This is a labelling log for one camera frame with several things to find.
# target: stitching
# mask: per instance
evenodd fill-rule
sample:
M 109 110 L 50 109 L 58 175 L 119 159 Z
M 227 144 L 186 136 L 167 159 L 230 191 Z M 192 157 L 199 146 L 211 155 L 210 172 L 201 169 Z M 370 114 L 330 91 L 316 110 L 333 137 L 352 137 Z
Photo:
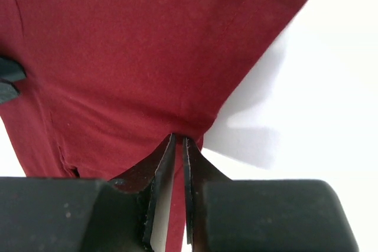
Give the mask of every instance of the stitching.
M 237 9 L 237 11 L 235 12 L 235 14 L 232 16 L 231 20 L 227 23 L 226 27 L 224 28 L 224 30 L 222 31 L 222 33 L 220 34 L 217 42 L 215 43 L 215 45 L 218 45 L 219 42 L 223 39 L 226 31 L 229 29 L 229 27 L 231 26 L 231 24 L 233 23 L 233 21 L 235 20 L 236 16 L 239 14 L 240 10 L 242 9 L 243 5 L 246 3 L 247 0 L 244 0 L 242 2 L 242 4 L 239 6 L 239 8 Z

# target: black clamp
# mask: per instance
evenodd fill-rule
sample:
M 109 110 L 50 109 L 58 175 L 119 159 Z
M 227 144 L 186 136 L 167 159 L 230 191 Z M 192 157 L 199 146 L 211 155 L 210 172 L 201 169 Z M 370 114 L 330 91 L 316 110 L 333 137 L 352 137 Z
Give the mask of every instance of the black clamp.
M 175 140 L 110 182 L 0 178 L 0 251 L 165 252 Z M 183 145 L 193 252 L 358 251 L 325 182 L 233 181 L 193 140 Z
M 25 70 L 19 63 L 0 57 L 0 104 L 19 96 L 20 92 L 13 83 L 25 78 Z

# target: red t-shirt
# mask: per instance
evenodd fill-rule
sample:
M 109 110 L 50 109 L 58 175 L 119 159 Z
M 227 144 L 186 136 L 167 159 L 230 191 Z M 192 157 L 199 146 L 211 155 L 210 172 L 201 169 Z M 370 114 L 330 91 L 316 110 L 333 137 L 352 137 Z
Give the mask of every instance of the red t-shirt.
M 113 178 L 171 132 L 201 143 L 306 0 L 0 0 L 0 55 L 22 64 L 0 105 L 27 176 Z M 177 159 L 167 251 L 184 228 Z

